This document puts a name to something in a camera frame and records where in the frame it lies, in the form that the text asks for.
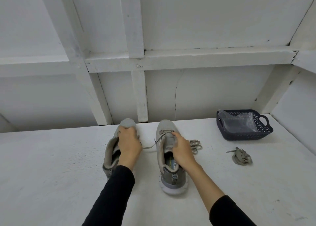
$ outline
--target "sneaker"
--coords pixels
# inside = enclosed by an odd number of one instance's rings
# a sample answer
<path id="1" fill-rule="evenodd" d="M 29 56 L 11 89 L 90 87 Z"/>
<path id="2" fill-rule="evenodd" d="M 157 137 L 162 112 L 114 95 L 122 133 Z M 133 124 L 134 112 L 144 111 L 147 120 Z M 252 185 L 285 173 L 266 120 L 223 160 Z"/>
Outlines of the sneaker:
<path id="1" fill-rule="evenodd" d="M 113 138 L 110 139 L 110 141 L 108 142 L 105 149 L 104 163 L 102 165 L 103 171 L 105 172 L 107 179 L 109 179 L 111 175 L 113 174 L 117 164 L 119 163 L 119 157 L 121 155 L 121 151 L 118 145 L 119 126 L 124 126 L 125 128 L 129 128 L 129 127 L 136 128 L 136 123 L 132 119 L 122 120 L 121 123 L 118 125 Z"/>
<path id="2" fill-rule="evenodd" d="M 171 132 L 179 132 L 175 124 L 170 120 L 160 121 L 156 131 L 159 184 L 163 192 L 178 195 L 188 188 L 188 179 L 185 170 L 174 160 L 172 148 L 176 137 Z"/>

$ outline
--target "person's left hand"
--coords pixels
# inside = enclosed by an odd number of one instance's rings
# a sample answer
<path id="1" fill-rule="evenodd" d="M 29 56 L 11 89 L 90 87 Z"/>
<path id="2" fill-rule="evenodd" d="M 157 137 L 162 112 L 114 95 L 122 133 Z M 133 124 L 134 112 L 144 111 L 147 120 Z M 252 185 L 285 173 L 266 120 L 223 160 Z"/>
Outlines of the person's left hand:
<path id="1" fill-rule="evenodd" d="M 136 129 L 134 127 L 124 128 L 123 126 L 120 126 L 118 137 L 118 147 L 121 151 L 118 165 L 123 165 L 130 170 L 133 170 L 140 152 L 143 150 L 143 147 L 137 138 Z"/>

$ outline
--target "plastic bag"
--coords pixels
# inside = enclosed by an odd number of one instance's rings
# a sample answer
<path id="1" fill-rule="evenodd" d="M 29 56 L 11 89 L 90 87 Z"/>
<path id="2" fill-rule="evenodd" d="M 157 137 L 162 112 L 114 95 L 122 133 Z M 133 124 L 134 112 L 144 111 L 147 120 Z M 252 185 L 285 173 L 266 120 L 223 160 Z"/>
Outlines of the plastic bag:
<path id="1" fill-rule="evenodd" d="M 223 121 L 224 127 L 231 133 L 258 132 L 252 112 L 233 116 L 224 110 L 219 110 L 218 116 Z"/>

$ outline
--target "black sleeve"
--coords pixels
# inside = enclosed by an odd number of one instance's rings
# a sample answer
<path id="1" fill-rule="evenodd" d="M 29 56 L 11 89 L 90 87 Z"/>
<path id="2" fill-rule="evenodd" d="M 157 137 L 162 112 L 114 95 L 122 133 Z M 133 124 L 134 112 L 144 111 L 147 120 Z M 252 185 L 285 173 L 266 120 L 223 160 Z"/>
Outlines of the black sleeve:
<path id="1" fill-rule="evenodd" d="M 219 198 L 212 206 L 210 221 L 213 226 L 256 226 L 227 195 Z"/>
<path id="2" fill-rule="evenodd" d="M 117 166 L 82 226 L 121 225 L 134 184 L 132 171 Z"/>

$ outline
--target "white shoe sole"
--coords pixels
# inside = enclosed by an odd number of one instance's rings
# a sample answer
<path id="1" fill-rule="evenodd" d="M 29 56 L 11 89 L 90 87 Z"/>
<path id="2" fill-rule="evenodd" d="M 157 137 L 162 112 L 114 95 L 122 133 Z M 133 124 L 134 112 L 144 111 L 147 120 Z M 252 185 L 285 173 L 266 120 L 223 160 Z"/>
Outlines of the white shoe sole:
<path id="1" fill-rule="evenodd" d="M 165 192 L 166 194 L 169 194 L 169 195 L 180 195 L 180 194 L 183 194 L 188 188 L 188 176 L 185 175 L 185 184 L 184 184 L 184 186 L 182 186 L 181 188 L 178 188 L 178 189 L 171 189 L 171 188 L 168 188 L 167 186 L 165 186 L 162 183 L 161 177 L 159 175 L 159 186 L 162 189 L 162 191 Z"/>

